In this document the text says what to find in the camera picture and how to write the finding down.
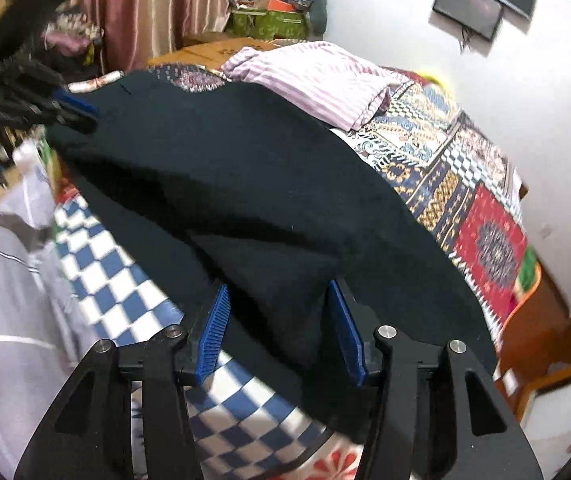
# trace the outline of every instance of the cable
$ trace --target cable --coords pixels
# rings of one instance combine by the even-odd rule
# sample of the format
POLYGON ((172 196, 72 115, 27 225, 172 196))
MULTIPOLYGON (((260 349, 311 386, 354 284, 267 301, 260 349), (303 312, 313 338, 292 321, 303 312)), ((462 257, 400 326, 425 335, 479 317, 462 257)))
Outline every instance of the cable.
POLYGON ((465 25, 461 26, 461 39, 459 40, 459 48, 461 49, 461 54, 467 49, 471 50, 470 48, 470 40, 472 40, 472 30, 470 30, 465 25))

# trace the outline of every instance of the metal screw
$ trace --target metal screw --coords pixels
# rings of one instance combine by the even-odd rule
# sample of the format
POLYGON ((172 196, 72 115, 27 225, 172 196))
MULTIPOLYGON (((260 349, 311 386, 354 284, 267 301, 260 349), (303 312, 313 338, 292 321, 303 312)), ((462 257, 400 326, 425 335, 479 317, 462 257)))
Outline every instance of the metal screw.
POLYGON ((110 339, 99 339, 92 348, 100 354, 105 353, 112 348, 112 341, 110 339))
POLYGON ((181 336, 182 333, 183 330, 181 330, 179 325, 170 325, 168 328, 166 328, 165 335, 169 338, 175 338, 181 336))
POLYGON ((458 339, 452 339, 450 341, 450 349, 457 354, 462 354, 465 352, 468 347, 465 345, 463 341, 459 341, 458 339))
POLYGON ((381 337, 385 337, 386 339, 392 339, 397 335, 397 329, 390 325, 381 325, 378 332, 381 337))

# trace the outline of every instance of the green bag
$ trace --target green bag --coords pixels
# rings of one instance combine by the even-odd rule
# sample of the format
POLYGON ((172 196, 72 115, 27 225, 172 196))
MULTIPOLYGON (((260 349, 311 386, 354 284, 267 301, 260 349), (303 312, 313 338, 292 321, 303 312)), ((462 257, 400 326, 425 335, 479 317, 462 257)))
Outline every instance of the green bag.
POLYGON ((256 40, 304 40, 307 26, 303 14, 283 10, 232 10, 226 32, 256 40))

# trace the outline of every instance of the orange box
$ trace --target orange box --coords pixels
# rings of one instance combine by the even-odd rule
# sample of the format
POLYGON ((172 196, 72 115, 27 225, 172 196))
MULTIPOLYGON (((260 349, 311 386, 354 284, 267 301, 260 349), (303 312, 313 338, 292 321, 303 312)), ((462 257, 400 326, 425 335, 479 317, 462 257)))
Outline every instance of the orange box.
POLYGON ((255 9, 294 12, 293 6, 281 0, 258 0, 257 3, 255 3, 255 9))

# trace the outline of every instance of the blue and white checkered fabric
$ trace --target blue and white checkered fabric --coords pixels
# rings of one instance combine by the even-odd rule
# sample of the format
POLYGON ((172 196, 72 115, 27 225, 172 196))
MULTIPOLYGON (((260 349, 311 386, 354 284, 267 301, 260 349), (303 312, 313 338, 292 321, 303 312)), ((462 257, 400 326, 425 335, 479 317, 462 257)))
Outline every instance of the blue and white checkered fabric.
MULTIPOLYGON (((80 195, 54 213, 57 248, 88 323, 117 345, 148 340, 181 311, 115 242, 80 195)), ((186 389, 202 465, 248 479, 297 459, 325 429, 225 352, 204 384, 186 389)))

